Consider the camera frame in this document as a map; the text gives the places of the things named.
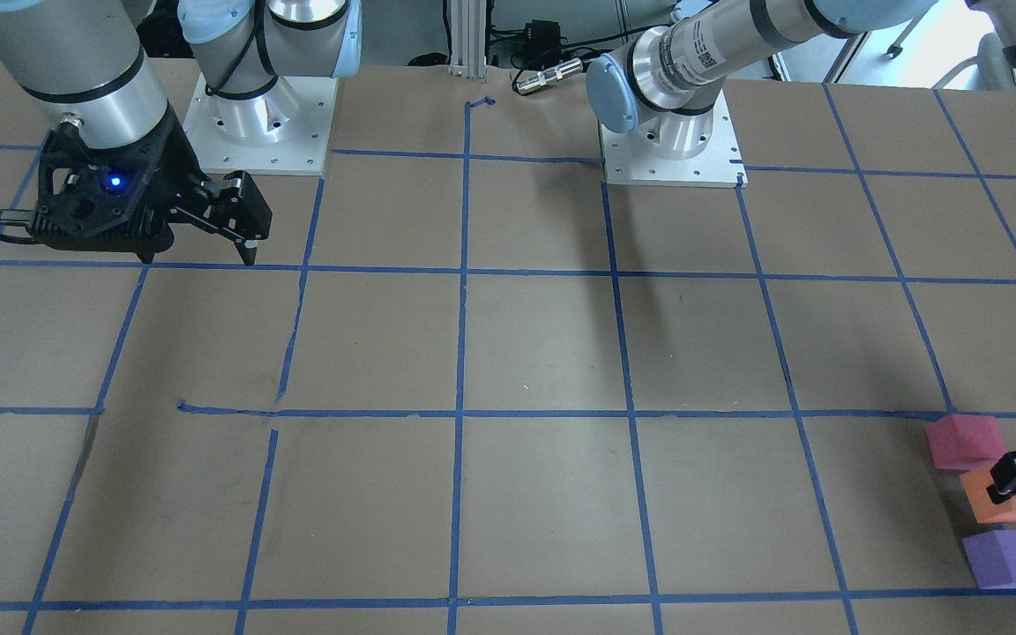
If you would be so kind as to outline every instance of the cube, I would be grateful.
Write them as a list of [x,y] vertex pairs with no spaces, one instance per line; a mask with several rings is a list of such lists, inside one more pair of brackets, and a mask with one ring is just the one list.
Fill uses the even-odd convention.
[[1016,531],[963,538],[963,550],[979,588],[1016,588]]
[[963,480],[963,490],[966,491],[966,499],[971,502],[974,518],[980,523],[1016,523],[1016,496],[1005,503],[995,505],[991,501],[991,495],[987,494],[987,487],[995,484],[995,479],[991,475],[991,467],[994,465],[987,463],[974,471],[960,475]]
[[947,415],[927,427],[932,459],[941,470],[968,472],[1006,453],[999,420],[977,415]]

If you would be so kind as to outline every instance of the mounting plate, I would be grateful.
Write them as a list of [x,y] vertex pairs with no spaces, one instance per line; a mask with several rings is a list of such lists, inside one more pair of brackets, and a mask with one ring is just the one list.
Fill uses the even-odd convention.
[[270,145],[242,145],[231,141],[214,124],[206,81],[198,76],[183,129],[190,139],[198,164],[208,174],[244,170],[250,174],[287,174],[322,177],[331,139],[331,118],[335,114],[337,79],[331,77],[283,77],[305,104],[311,125],[306,133]]
[[739,180],[747,186],[747,170],[735,126],[723,93],[713,108],[714,128],[708,147],[690,160],[665,160],[638,143],[636,130],[618,134],[599,126],[601,153],[606,160],[606,182],[612,185],[673,185],[680,188],[735,188]]

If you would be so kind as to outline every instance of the light blue cap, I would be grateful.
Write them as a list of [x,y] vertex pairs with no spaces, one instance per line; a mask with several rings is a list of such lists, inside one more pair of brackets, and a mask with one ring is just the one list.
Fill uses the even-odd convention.
[[590,62],[585,73],[585,93],[593,114],[610,132],[621,134],[637,128],[637,98],[626,79],[624,65],[610,53]]
[[190,44],[206,44],[238,25],[253,9],[253,0],[180,0],[178,21],[183,39]]
[[0,0],[0,13],[20,11],[44,3],[45,0]]
[[363,57],[364,8],[360,0],[351,0],[347,7],[347,23],[343,28],[343,45],[339,47],[339,57],[335,59],[332,77],[351,77],[359,72],[359,62]]
[[937,0],[814,0],[815,7],[842,30],[865,33],[923,16]]

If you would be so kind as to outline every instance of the purple cube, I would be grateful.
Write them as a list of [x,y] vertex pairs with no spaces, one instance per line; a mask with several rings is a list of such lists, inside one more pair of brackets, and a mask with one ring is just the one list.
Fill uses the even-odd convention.
[[947,415],[927,427],[935,466],[968,472],[1003,458],[1006,442],[999,420],[977,415]]
[[1016,530],[963,538],[963,550],[979,588],[1016,588]]

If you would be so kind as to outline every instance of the cable connector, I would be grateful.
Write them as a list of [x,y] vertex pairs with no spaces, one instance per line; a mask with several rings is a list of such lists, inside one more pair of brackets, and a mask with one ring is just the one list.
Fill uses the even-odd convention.
[[539,92],[550,85],[560,83],[567,77],[575,77],[580,72],[582,72],[582,60],[580,57],[575,57],[575,59],[565,61],[547,70],[541,70],[532,77],[519,81],[516,83],[516,92],[519,92],[520,96],[530,96],[532,92]]

